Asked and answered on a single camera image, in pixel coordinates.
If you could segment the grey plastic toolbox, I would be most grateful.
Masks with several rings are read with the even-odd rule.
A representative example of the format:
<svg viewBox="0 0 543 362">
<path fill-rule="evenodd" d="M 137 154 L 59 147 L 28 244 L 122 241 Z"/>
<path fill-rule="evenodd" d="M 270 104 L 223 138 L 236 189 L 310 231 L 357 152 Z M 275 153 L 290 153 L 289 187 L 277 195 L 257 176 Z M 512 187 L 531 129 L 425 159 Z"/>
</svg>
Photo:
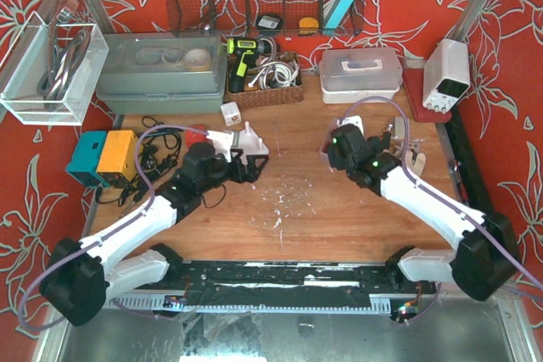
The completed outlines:
<svg viewBox="0 0 543 362">
<path fill-rule="evenodd" d="M 108 34 L 96 95 L 115 114 L 207 114 L 223 104 L 227 53 L 219 36 Z"/>
</svg>

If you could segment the small grey metal box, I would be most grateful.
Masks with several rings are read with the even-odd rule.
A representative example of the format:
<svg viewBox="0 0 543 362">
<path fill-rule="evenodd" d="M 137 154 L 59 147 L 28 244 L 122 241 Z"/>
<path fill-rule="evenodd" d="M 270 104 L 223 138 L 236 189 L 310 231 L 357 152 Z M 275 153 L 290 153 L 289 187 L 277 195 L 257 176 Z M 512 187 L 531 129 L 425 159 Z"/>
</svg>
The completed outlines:
<svg viewBox="0 0 543 362">
<path fill-rule="evenodd" d="M 391 136 L 393 140 L 405 140 L 409 137 L 410 131 L 408 126 L 410 121 L 408 119 L 404 120 L 401 116 L 394 117 L 391 120 Z"/>
</svg>

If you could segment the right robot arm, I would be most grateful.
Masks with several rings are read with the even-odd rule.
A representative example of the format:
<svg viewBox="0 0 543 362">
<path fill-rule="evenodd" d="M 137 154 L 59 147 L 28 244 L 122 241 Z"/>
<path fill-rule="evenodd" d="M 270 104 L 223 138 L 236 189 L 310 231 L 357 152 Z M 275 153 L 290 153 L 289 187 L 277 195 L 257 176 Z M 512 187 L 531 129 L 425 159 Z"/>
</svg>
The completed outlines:
<svg viewBox="0 0 543 362">
<path fill-rule="evenodd" d="M 389 133 L 365 138 L 358 126 L 347 124 L 331 131 L 326 153 L 332 168 L 408 210 L 449 243 L 449 250 L 400 250 L 393 277 L 454 283 L 470 298 L 485 301 L 516 270 L 519 251 L 511 221 L 448 197 L 405 167 L 388 146 Z"/>
</svg>

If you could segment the yellow tape measure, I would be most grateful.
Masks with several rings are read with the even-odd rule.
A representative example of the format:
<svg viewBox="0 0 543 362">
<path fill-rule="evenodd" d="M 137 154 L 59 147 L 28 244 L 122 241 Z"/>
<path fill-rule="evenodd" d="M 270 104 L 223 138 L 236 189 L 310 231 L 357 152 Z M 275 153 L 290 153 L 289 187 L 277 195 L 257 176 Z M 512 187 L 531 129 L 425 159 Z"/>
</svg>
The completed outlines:
<svg viewBox="0 0 543 362">
<path fill-rule="evenodd" d="M 303 17 L 299 20 L 299 35 L 313 36 L 319 31 L 319 21 L 313 17 Z"/>
</svg>

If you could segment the teal box device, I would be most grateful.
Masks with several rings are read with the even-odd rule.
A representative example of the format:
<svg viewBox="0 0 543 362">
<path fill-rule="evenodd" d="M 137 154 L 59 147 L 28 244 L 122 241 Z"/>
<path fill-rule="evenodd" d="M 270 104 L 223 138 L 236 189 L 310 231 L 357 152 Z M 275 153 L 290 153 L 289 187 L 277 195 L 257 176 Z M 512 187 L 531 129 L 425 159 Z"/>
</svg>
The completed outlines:
<svg viewBox="0 0 543 362">
<path fill-rule="evenodd" d="M 106 141 L 106 131 L 87 131 L 80 135 L 65 171 L 85 187 L 107 187 L 98 174 L 98 163 Z"/>
</svg>

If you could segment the red book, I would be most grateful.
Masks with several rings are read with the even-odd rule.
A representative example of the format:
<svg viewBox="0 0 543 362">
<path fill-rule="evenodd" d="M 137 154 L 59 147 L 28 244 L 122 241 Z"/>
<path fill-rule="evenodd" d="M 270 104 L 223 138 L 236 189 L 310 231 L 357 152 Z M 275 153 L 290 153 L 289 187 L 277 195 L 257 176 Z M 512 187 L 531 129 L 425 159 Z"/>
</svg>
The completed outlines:
<svg viewBox="0 0 543 362">
<path fill-rule="evenodd" d="M 416 122 L 444 124 L 451 119 L 451 112 L 436 113 L 423 107 L 423 69 L 404 68 L 402 75 L 403 86 Z"/>
</svg>

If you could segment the white clear-lid storage box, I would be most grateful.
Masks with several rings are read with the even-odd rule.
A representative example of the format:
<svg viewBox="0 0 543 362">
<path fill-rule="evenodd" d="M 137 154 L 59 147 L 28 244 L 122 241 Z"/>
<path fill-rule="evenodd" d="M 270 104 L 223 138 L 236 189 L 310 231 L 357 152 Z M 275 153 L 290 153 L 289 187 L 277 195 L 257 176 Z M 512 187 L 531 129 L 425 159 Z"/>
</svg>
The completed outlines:
<svg viewBox="0 0 543 362">
<path fill-rule="evenodd" d="M 401 63 L 391 47 L 327 50 L 319 75 L 325 104 L 355 103 L 372 96 L 391 99 L 403 82 Z"/>
</svg>

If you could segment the white cube power adapter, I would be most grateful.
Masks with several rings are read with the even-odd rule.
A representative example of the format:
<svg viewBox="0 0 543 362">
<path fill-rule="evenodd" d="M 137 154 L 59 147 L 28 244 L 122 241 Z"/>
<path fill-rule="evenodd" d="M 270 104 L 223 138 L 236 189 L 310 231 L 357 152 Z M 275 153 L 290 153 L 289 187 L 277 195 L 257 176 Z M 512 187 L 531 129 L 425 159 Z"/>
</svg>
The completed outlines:
<svg viewBox="0 0 543 362">
<path fill-rule="evenodd" d="M 226 126 L 234 126 L 241 123 L 242 115 L 236 102 L 222 104 L 220 111 Z"/>
</svg>

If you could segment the translucent plastic spring bin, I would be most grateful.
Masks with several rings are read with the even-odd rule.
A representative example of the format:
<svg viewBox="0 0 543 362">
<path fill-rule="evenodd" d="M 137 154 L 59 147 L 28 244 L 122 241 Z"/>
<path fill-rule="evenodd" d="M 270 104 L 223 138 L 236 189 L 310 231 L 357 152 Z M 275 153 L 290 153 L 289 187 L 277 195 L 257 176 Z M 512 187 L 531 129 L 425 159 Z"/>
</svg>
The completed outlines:
<svg viewBox="0 0 543 362">
<path fill-rule="evenodd" d="M 334 137 L 334 129 L 329 129 L 322 141 L 322 144 L 319 148 L 319 155 L 321 161 L 327 165 L 330 166 L 330 158 L 329 154 L 334 150 L 335 145 L 335 137 Z"/>
</svg>

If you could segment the yellow box device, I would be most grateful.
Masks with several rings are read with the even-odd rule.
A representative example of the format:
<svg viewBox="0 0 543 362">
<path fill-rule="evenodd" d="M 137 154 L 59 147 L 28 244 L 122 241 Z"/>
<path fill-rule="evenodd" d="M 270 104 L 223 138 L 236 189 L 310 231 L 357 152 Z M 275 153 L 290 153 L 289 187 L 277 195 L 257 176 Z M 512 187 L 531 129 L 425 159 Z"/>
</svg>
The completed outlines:
<svg viewBox="0 0 543 362">
<path fill-rule="evenodd" d="M 122 189 L 137 174 L 134 154 L 137 135 L 132 130 L 109 131 L 98 161 L 97 174 L 112 188 Z"/>
</svg>

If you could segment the clear acrylic wall bin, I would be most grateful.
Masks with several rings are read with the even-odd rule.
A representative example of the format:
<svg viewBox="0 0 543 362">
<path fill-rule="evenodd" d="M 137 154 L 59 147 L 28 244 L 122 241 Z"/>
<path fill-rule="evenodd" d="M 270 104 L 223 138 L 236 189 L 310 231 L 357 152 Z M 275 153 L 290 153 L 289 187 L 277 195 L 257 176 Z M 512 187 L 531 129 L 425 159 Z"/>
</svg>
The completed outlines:
<svg viewBox="0 0 543 362">
<path fill-rule="evenodd" d="M 82 125 L 109 46 L 94 23 L 23 25 L 1 70 L 1 106 L 24 125 Z"/>
</svg>

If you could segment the green black cordless drill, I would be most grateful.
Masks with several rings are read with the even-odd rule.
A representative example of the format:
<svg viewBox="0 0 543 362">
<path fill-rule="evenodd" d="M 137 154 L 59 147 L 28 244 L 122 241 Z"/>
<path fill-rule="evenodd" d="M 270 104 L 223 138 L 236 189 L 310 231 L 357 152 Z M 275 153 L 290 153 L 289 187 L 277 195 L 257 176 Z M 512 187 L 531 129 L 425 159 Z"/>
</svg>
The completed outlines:
<svg viewBox="0 0 543 362">
<path fill-rule="evenodd" d="M 261 36 L 229 37 L 227 39 L 227 53 L 235 58 L 235 64 L 229 71 L 228 91 L 240 93 L 244 90 L 245 79 L 250 68 L 256 66 L 256 60 L 261 55 L 269 55 L 275 42 L 271 37 Z"/>
</svg>

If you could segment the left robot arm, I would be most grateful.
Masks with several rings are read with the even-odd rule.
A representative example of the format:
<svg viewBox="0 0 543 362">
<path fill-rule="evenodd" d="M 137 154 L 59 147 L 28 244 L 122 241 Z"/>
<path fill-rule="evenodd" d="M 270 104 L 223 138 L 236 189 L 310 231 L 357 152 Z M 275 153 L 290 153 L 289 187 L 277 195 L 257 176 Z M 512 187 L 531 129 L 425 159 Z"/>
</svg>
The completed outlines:
<svg viewBox="0 0 543 362">
<path fill-rule="evenodd" d="M 112 226 L 54 248 L 40 294 L 73 326 L 83 326 L 124 292 L 164 282 L 177 283 L 183 259 L 164 243 L 129 254 L 158 233 L 180 223 L 204 201 L 204 195 L 228 181 L 257 181 L 269 159 L 261 139 L 218 153 L 207 142 L 193 144 L 182 165 L 152 197 Z"/>
</svg>

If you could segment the white work glove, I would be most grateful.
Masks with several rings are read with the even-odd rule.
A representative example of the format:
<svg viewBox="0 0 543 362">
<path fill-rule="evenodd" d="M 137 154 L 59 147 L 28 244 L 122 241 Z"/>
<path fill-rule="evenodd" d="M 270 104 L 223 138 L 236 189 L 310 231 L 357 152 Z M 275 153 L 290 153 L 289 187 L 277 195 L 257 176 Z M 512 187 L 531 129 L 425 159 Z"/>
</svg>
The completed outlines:
<svg viewBox="0 0 543 362">
<path fill-rule="evenodd" d="M 413 149 L 406 150 L 406 161 L 403 159 L 402 150 L 397 148 L 394 152 L 394 156 L 400 160 L 400 165 L 405 165 L 415 175 L 421 176 L 425 165 L 426 155 L 425 153 L 418 153 Z"/>
</svg>

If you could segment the red cube block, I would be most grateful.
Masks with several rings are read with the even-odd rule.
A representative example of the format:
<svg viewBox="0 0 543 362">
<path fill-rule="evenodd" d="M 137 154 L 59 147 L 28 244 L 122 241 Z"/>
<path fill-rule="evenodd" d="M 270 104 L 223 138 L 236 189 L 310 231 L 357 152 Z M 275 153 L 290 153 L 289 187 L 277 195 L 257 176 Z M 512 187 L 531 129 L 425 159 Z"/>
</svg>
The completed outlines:
<svg viewBox="0 0 543 362">
<path fill-rule="evenodd" d="M 206 125 L 192 125 L 192 129 L 184 131 L 184 142 L 187 149 L 192 145 L 199 142 L 208 142 L 206 132 L 208 127 Z"/>
</svg>

